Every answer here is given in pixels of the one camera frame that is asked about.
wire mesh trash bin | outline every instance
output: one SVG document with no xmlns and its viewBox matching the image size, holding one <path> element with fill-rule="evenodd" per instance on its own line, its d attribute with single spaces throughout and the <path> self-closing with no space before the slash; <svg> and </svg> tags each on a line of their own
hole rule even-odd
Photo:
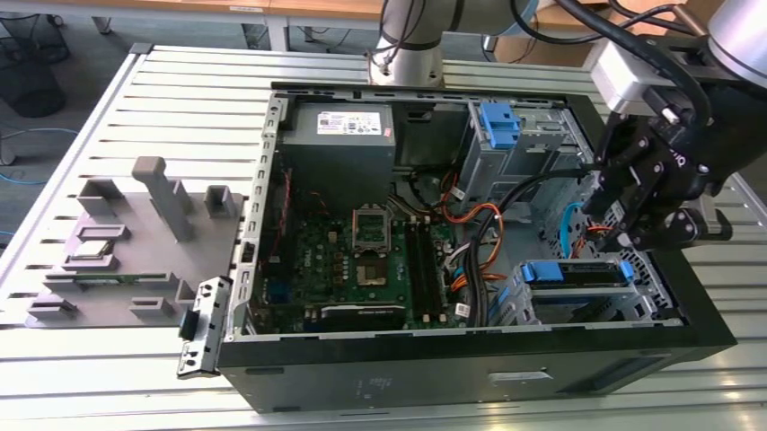
<svg viewBox="0 0 767 431">
<path fill-rule="evenodd" d="M 65 104 L 50 67 L 29 40 L 0 38 L 0 99 L 21 117 L 45 117 Z"/>
<path fill-rule="evenodd" d="M 69 57 L 56 15 L 0 13 L 0 23 L 12 38 L 30 40 L 41 59 L 52 65 Z"/>
</svg>

metal slotted table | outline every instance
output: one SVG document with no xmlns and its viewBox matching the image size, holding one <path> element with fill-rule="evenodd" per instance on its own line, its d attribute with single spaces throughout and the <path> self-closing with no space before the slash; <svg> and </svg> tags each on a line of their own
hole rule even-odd
<svg viewBox="0 0 767 431">
<path fill-rule="evenodd" d="M 444 72 L 452 88 L 585 94 L 608 114 L 581 69 L 448 61 Z M 259 416 L 223 377 L 176 380 L 173 328 L 22 329 L 41 277 L 63 256 L 87 179 L 112 178 L 121 190 L 141 190 L 133 160 L 156 155 L 189 192 L 216 183 L 247 195 L 269 84 L 360 84 L 365 75 L 364 60 L 351 56 L 179 47 L 128 56 L 0 259 L 0 429 L 759 429 L 767 423 L 767 212 L 739 176 L 716 198 L 736 225 L 733 241 L 685 251 L 739 344 L 607 397 Z"/>
</svg>

motherboard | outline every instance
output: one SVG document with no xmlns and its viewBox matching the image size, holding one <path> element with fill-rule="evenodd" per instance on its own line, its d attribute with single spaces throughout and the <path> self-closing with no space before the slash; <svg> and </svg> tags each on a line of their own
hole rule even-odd
<svg viewBox="0 0 767 431">
<path fill-rule="evenodd" d="M 289 274 L 261 280 L 256 326 L 271 333 L 452 328 L 440 265 L 452 228 L 363 207 L 297 222 Z"/>
</svg>

ram slot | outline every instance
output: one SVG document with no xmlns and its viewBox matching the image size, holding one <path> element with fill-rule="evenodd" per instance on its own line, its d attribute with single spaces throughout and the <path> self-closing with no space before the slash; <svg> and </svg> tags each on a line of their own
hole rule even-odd
<svg viewBox="0 0 767 431">
<path fill-rule="evenodd" d="M 425 310 L 435 319 L 443 313 L 443 296 L 440 292 L 440 283 L 437 279 L 436 250 L 431 241 L 431 227 L 428 224 L 419 224 L 419 261 L 423 271 L 423 294 L 425 298 Z"/>
<path fill-rule="evenodd" d="M 408 224 L 405 228 L 407 247 L 407 273 L 409 274 L 409 293 L 412 296 L 412 316 L 420 319 L 428 314 L 427 283 L 423 279 L 423 266 L 420 265 L 419 252 L 419 227 Z"/>
</svg>

sticker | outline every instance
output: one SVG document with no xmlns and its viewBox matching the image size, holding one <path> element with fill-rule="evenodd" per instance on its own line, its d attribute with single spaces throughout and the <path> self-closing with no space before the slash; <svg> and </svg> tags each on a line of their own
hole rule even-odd
<svg viewBox="0 0 767 431">
<path fill-rule="evenodd" d="M 261 13 L 264 9 L 260 7 L 248 7 L 248 6 L 229 6 L 229 10 L 235 12 L 259 12 Z"/>
<path fill-rule="evenodd" d="M 493 386 L 500 382 L 520 382 L 525 380 L 548 380 L 551 375 L 544 371 L 523 371 L 521 373 L 489 373 L 489 382 Z"/>
<path fill-rule="evenodd" d="M 320 112 L 317 135 L 380 135 L 381 114 L 377 112 Z"/>
<path fill-rule="evenodd" d="M 468 318 L 468 312 L 471 312 L 471 307 L 464 303 L 457 303 L 455 305 L 455 315 Z"/>
<path fill-rule="evenodd" d="M 451 188 L 451 195 L 453 195 L 457 200 L 464 200 L 465 193 L 457 187 Z"/>
<path fill-rule="evenodd" d="M 115 280 L 115 279 L 112 279 L 112 278 L 104 278 L 104 279 L 101 279 L 101 280 L 77 280 L 77 279 L 76 279 L 76 280 L 75 280 L 75 284 L 76 284 L 76 285 L 85 285 L 85 286 L 87 286 L 87 285 L 93 285 L 93 286 L 97 286 L 97 285 L 119 285 L 119 284 L 120 284 L 120 281 L 119 281 L 119 280 Z"/>
</svg>

